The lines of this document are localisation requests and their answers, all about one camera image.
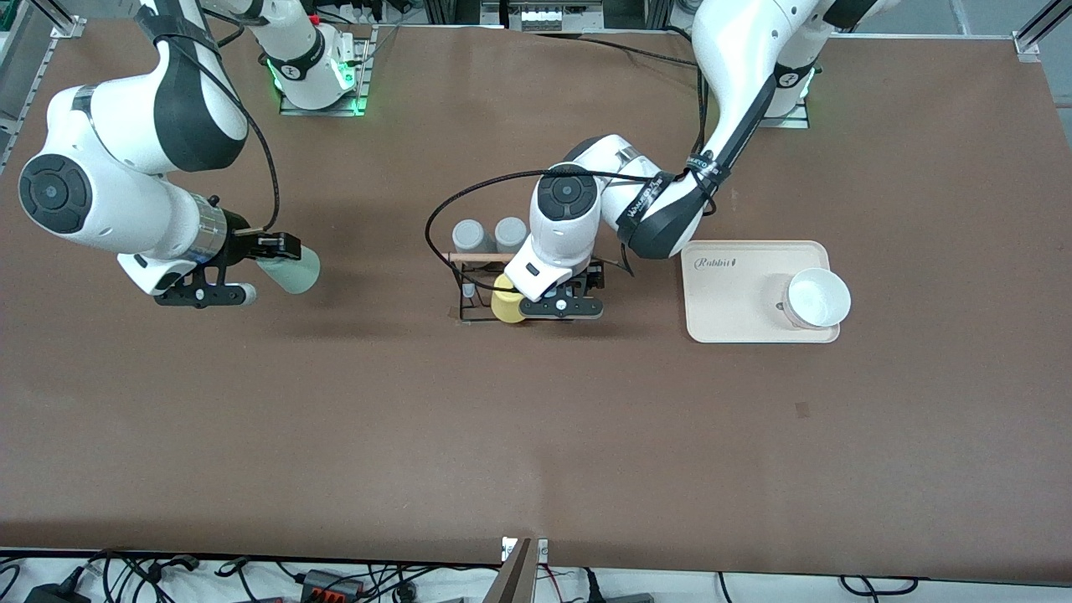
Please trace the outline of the cream plastic tray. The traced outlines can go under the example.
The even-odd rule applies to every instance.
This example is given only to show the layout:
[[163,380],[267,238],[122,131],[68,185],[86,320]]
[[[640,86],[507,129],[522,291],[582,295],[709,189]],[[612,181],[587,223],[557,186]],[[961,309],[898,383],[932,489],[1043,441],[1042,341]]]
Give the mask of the cream plastic tray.
[[827,248],[808,240],[694,240],[680,255],[687,332],[700,343],[831,343],[842,324],[800,328],[781,312],[788,281],[831,271]]

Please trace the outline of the aluminium frame rail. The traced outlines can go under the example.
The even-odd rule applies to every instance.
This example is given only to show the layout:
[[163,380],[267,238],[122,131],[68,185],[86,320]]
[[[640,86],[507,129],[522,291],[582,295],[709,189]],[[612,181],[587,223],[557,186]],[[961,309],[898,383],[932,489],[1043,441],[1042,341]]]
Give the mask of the aluminium frame rail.
[[1037,34],[1040,39],[1048,36],[1069,15],[1072,15],[1072,0],[1049,0],[1018,31]]
[[53,24],[31,0],[16,0],[13,8],[10,28],[0,31],[0,175],[56,47]]

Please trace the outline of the grey cup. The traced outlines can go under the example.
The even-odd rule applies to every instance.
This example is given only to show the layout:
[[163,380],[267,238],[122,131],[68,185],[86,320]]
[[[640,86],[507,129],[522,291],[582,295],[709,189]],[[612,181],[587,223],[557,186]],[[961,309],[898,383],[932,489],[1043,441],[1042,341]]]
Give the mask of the grey cup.
[[528,238],[528,226],[519,217],[506,217],[498,220],[494,227],[495,250],[501,255],[516,255]]
[[453,226],[451,237],[458,255],[490,255],[497,250],[482,223],[477,220],[459,221]]

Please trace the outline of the mint green cup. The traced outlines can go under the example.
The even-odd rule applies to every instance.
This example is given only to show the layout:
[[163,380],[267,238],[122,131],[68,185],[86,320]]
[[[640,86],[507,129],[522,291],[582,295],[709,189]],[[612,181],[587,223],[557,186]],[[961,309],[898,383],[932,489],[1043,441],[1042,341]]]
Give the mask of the mint green cup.
[[300,295],[315,285],[321,275],[321,260],[314,250],[306,245],[300,249],[300,259],[260,258],[255,260],[260,270],[268,275],[278,286],[292,295]]

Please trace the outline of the black power adapter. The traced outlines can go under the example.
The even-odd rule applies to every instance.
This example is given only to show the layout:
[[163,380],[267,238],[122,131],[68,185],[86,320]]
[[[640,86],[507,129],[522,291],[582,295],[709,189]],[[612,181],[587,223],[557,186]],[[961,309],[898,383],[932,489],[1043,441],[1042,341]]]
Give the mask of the black power adapter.
[[92,603],[92,600],[73,588],[59,584],[43,584],[32,588],[23,603]]

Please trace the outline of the white power strip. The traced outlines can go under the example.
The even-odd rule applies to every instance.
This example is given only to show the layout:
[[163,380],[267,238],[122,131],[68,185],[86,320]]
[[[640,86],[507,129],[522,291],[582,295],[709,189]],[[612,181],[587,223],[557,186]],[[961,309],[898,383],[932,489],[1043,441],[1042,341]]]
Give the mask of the white power strip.
[[512,23],[516,23],[524,32],[564,32],[565,30],[565,8],[552,5],[552,8],[517,8],[512,15]]

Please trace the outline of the white bowl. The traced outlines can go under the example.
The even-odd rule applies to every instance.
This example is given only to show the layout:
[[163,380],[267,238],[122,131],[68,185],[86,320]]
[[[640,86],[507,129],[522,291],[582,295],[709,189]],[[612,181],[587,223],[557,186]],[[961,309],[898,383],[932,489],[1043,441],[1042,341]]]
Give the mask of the white bowl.
[[824,268],[796,273],[781,294],[781,312],[807,329],[838,326],[853,309],[853,294],[842,277]]

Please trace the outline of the black connector block red levers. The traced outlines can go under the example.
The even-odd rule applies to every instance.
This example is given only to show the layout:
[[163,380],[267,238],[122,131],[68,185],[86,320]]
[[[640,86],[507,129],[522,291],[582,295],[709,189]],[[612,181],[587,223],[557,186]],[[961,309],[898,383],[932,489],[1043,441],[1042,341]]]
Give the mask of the black connector block red levers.
[[299,579],[300,603],[358,603],[364,592],[362,580],[318,569],[299,574]]

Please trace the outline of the brown table mat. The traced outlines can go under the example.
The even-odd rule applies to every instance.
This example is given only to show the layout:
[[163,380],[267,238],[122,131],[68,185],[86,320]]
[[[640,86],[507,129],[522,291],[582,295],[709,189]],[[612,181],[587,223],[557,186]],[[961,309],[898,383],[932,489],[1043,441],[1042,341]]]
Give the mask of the brown table mat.
[[697,236],[823,245],[819,345],[696,343],[674,260],[600,320],[455,320],[428,214],[594,135],[679,170],[693,69],[414,28],[363,117],[300,118],[224,54],[318,283],[163,308],[23,214],[51,95],[157,64],[134,23],[59,42],[0,177],[0,546],[1072,580],[1072,150],[1012,43],[834,39],[812,126],[740,157]]

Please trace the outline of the yellow cup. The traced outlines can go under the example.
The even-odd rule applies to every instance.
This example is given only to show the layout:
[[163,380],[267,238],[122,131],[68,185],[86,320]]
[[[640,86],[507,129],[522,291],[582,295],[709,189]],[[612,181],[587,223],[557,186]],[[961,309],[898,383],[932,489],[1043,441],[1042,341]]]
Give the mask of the yellow cup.
[[512,280],[505,273],[498,274],[493,283],[491,310],[502,323],[516,324],[525,320],[520,312],[521,302],[526,302],[524,294],[516,290]]

